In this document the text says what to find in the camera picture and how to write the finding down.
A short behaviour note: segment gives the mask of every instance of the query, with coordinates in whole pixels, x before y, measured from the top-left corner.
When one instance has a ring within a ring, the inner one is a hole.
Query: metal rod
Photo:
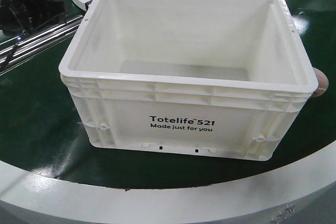
[[[44,30],[34,36],[31,36],[19,42],[18,49],[15,51],[13,58],[0,72],[0,75],[12,70],[13,68],[28,61],[38,53],[72,37],[77,31],[83,16],[79,15],[65,24],[56,25],[48,30]],[[2,64],[13,46],[0,51],[0,64]]]

